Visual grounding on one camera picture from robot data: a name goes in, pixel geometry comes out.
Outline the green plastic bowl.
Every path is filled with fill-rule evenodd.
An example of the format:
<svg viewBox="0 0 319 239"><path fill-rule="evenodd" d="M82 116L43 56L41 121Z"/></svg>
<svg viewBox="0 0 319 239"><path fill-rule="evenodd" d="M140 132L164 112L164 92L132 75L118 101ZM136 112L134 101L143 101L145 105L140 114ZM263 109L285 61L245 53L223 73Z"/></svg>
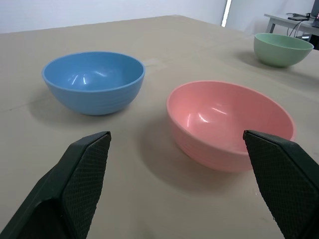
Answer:
<svg viewBox="0 0 319 239"><path fill-rule="evenodd" d="M254 36L254 53L265 65L286 68L304 60L314 46L304 40L273 33Z"/></svg>

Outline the grey side table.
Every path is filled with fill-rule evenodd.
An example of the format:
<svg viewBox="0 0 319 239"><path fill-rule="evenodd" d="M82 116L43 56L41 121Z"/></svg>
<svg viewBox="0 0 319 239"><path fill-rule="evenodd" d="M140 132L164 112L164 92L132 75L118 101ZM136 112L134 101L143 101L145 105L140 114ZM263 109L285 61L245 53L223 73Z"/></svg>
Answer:
<svg viewBox="0 0 319 239"><path fill-rule="evenodd" d="M312 27L314 21L312 17L308 21L293 21L288 19L288 15L264 14L264 16L269 18L266 33L273 33L278 25L287 29L286 35L288 36L305 40L306 35L309 35L308 42L319 39L319 28Z"/></svg>

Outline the blue plastic bowl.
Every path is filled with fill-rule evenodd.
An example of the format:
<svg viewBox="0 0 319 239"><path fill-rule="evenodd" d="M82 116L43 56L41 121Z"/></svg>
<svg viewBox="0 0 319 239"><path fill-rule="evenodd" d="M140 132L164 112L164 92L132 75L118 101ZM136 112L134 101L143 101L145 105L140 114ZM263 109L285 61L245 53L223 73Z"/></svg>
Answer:
<svg viewBox="0 0 319 239"><path fill-rule="evenodd" d="M117 52L91 51L49 62L42 78L53 96L68 109L91 116L126 108L138 95L144 64Z"/></svg>

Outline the dark monitor with red light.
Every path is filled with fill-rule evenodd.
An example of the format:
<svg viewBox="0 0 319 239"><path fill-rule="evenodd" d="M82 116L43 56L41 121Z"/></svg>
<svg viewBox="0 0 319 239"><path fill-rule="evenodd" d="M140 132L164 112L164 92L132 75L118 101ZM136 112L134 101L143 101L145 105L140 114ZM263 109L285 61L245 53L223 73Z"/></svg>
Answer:
<svg viewBox="0 0 319 239"><path fill-rule="evenodd" d="M314 18L312 27L319 28L319 0L315 0L311 11L311 16Z"/></svg>

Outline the pink-red plastic bowl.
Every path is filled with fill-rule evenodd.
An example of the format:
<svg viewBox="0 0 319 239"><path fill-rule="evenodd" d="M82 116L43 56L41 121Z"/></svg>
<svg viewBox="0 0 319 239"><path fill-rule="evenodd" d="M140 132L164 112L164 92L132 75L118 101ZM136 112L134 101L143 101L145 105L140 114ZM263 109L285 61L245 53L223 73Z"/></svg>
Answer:
<svg viewBox="0 0 319 239"><path fill-rule="evenodd" d="M255 130L294 140L296 126L271 98L226 82L197 81L175 88L166 100L172 137L194 161L223 172L252 169L243 140Z"/></svg>

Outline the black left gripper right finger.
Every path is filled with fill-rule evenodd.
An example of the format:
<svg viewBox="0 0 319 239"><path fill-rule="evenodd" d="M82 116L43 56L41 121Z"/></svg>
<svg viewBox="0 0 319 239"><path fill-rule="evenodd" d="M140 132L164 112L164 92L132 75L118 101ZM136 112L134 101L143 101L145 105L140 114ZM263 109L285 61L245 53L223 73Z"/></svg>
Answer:
<svg viewBox="0 0 319 239"><path fill-rule="evenodd" d="M319 239L319 165L295 142L246 130L259 191L285 239Z"/></svg>

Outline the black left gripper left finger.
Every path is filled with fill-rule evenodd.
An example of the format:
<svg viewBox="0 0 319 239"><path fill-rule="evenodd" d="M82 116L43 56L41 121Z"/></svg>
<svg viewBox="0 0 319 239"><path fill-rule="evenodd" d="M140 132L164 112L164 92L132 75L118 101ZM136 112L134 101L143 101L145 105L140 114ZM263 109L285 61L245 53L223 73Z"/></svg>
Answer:
<svg viewBox="0 0 319 239"><path fill-rule="evenodd" d="M41 177L0 233L0 239L86 239L106 171L111 133L69 145Z"/></svg>

